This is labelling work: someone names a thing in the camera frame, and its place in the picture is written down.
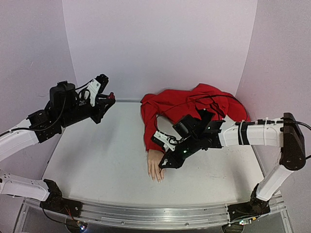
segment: white backdrop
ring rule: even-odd
[[[78,84],[100,73],[118,99],[207,83],[235,94],[257,0],[63,0]]]

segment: human hand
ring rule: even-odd
[[[163,158],[163,153],[158,150],[149,150],[148,151],[148,175],[152,177],[152,180],[157,179],[158,182],[164,180],[164,170],[160,172],[159,163]]]

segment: white wall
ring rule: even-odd
[[[0,132],[43,109],[58,81],[76,82],[61,0],[6,0],[0,7]],[[0,169],[40,179],[56,136],[20,151]],[[12,232],[22,199],[0,196],[0,231]]]
[[[261,0],[258,2],[250,49],[237,97],[253,119],[280,117],[292,112],[311,125],[311,5],[310,1]],[[311,154],[311,132],[305,135]],[[269,170],[277,150],[258,147]],[[283,185],[282,194],[294,231],[310,232],[311,160]]]
[[[236,93],[256,0],[63,0],[79,85],[100,73],[118,99],[207,83]]]

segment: red shirt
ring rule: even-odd
[[[157,131],[156,116],[159,114],[163,114],[162,116],[167,117],[173,124],[187,114],[201,119],[196,108],[214,113],[212,120],[221,120],[226,115],[234,121],[250,120],[244,107],[236,100],[224,96],[207,98],[214,95],[233,97],[227,92],[202,83],[192,91],[165,90],[158,95],[145,95],[141,100],[141,116],[145,124],[146,150],[162,150],[160,146],[151,141],[151,137]]]

